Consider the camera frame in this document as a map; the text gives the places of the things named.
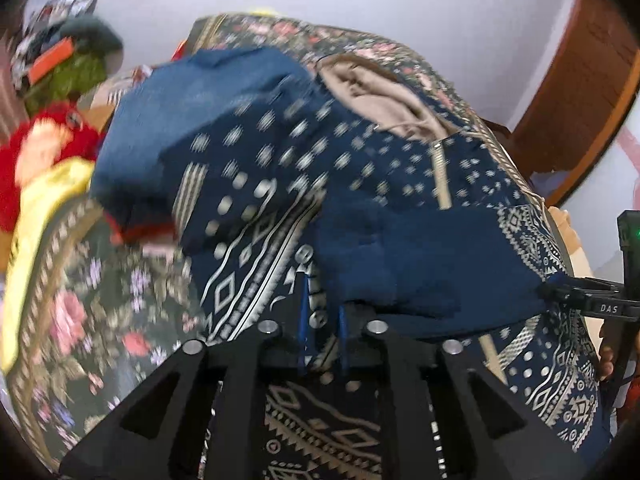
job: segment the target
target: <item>red clothing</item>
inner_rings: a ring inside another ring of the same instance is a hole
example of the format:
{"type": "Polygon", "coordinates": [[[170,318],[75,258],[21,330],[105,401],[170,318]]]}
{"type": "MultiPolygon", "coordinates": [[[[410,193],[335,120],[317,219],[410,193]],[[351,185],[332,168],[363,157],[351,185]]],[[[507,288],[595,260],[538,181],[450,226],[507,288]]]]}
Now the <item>red clothing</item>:
{"type": "Polygon", "coordinates": [[[187,40],[181,41],[178,48],[175,49],[174,54],[171,56],[171,61],[176,61],[177,59],[182,59],[184,57],[185,47],[187,45],[187,40]]]}
{"type": "Polygon", "coordinates": [[[631,381],[629,391],[626,393],[625,405],[618,410],[618,421],[624,422],[631,416],[640,400],[640,378],[631,381]]]}
{"type": "Polygon", "coordinates": [[[12,232],[20,213],[20,189],[15,185],[15,165],[23,140],[33,125],[41,119],[52,119],[65,125],[73,138],[64,146],[55,163],[71,156],[95,160],[100,134],[93,129],[68,103],[56,103],[37,114],[30,122],[23,123],[11,136],[8,144],[0,148],[0,230],[12,232]]]}
{"type": "Polygon", "coordinates": [[[144,240],[153,240],[159,236],[171,235],[175,239],[175,226],[172,222],[160,224],[138,225],[133,228],[122,230],[122,227],[106,211],[103,213],[104,219],[111,227],[111,243],[114,245],[132,244],[144,240]]]}

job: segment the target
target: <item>navy patterned fabric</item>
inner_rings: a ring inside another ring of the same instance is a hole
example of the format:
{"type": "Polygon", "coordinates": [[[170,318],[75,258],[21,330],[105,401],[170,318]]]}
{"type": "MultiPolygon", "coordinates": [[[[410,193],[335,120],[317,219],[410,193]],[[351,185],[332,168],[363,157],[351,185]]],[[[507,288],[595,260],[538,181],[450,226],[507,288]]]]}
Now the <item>navy patterned fabric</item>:
{"type": "MultiPolygon", "coordinates": [[[[420,97],[432,109],[440,110],[439,103],[420,97]]],[[[422,232],[417,220],[412,225],[415,236],[425,240],[446,240],[449,235],[452,247],[458,248],[458,256],[466,255],[469,270],[461,271],[460,278],[470,272],[492,275],[493,288],[487,293],[494,298],[511,286],[514,266],[529,272],[531,284],[561,275],[563,266],[558,248],[539,213],[500,165],[494,163],[482,141],[468,136],[465,126],[458,124],[455,117],[447,119],[460,128],[443,142],[452,198],[449,211],[438,210],[428,142],[406,142],[376,131],[374,124],[354,116],[334,101],[321,84],[296,78],[285,78],[273,92],[237,100],[215,122],[165,150],[161,155],[162,186],[168,203],[173,205],[181,243],[191,257],[193,281],[207,313],[209,343],[233,339],[260,316],[276,310],[279,300],[292,291],[297,271],[310,277],[312,311],[322,312],[327,304],[332,305],[327,299],[331,296],[329,273],[326,266],[319,267],[319,261],[335,241],[331,240],[331,229],[325,231],[329,233],[325,238],[319,236],[320,222],[329,204],[335,206],[343,221],[348,220],[349,215],[344,214],[340,205],[356,204],[357,197],[363,194],[369,199],[367,212],[375,206],[376,211],[384,214],[412,212],[425,219],[444,218],[442,213],[461,218],[466,214],[469,218],[478,215],[485,228],[473,219],[465,224],[461,220],[456,226],[443,221],[436,232],[429,229],[427,220],[422,232]],[[332,203],[332,193],[348,197],[332,203]],[[514,266],[504,265],[501,261],[504,253],[494,251],[487,244],[488,239],[476,240],[487,236],[487,231],[494,233],[491,236],[495,243],[509,248],[511,256],[517,256],[514,266]],[[484,247],[482,251],[473,251],[474,240],[484,247]]],[[[362,216],[353,215],[351,224],[360,234],[363,220],[362,216]]],[[[434,258],[430,264],[436,266],[439,262],[434,258]]],[[[370,274],[362,272],[363,279],[384,283],[386,278],[380,279],[375,274],[379,271],[378,267],[369,268],[370,274]]],[[[523,290],[530,299],[530,286],[523,290]]],[[[505,317],[494,319],[492,327],[498,328],[482,337],[462,337],[463,344],[560,439],[568,441],[591,463],[606,447],[609,432],[594,376],[596,356],[582,319],[575,312],[558,312],[550,306],[548,312],[517,321],[527,316],[522,299],[512,296],[495,310],[490,304],[476,305],[479,315],[472,322],[482,321],[481,314],[485,311],[505,317]]],[[[447,312],[436,314],[442,316],[447,312]]],[[[391,325],[414,336],[434,330],[434,326],[442,323],[424,315],[384,316],[391,325]],[[430,325],[425,328],[419,321],[430,325]]],[[[335,337],[319,338],[316,343],[308,350],[310,366],[330,370],[338,355],[335,337]]],[[[274,385],[266,405],[266,478],[269,472],[272,476],[286,472],[293,478],[311,478],[312,469],[303,458],[309,453],[320,454],[330,468],[348,469],[349,461],[357,459],[360,464],[367,464],[367,474],[379,474],[375,437],[367,444],[371,446],[372,453],[367,458],[370,462],[354,454],[340,453],[337,447],[336,456],[324,456],[323,453],[331,453],[337,440],[327,437],[323,447],[322,433],[334,425],[327,422],[327,415],[314,418],[313,406],[335,406],[337,392],[345,388],[343,384],[335,386],[331,378],[325,378],[327,375],[332,377],[326,371],[320,380],[316,377],[311,384],[305,384],[308,389],[302,383],[274,385]],[[303,399],[311,403],[307,406],[303,399]],[[287,425],[283,420],[296,423],[287,425]],[[310,444],[300,439],[300,434],[309,431],[315,432],[320,444],[317,440],[310,444]],[[292,442],[296,443],[296,450],[287,447],[292,442]]],[[[369,406],[363,412],[354,407],[355,396],[350,397],[350,390],[346,391],[340,411],[344,415],[358,413],[358,417],[374,424],[372,391],[364,385],[359,390],[363,397],[358,406],[369,406]]],[[[369,426],[344,431],[373,435],[369,426]]]]}
{"type": "MultiPolygon", "coordinates": [[[[433,144],[379,132],[326,89],[288,76],[161,158],[187,254],[206,247],[225,258],[243,230],[311,193],[324,197],[311,244],[332,308],[360,300],[430,318],[412,325],[421,337],[542,312],[536,286],[563,275],[551,235],[539,222],[526,224],[531,206],[480,140],[458,133],[443,145],[455,193],[449,210],[438,210],[433,144]],[[530,257],[511,237],[525,229],[536,248],[530,257]],[[487,253],[494,265],[478,265],[487,253]],[[506,273],[508,281],[496,279],[506,273]]],[[[206,313],[218,312],[211,277],[195,281],[206,313]]]]}

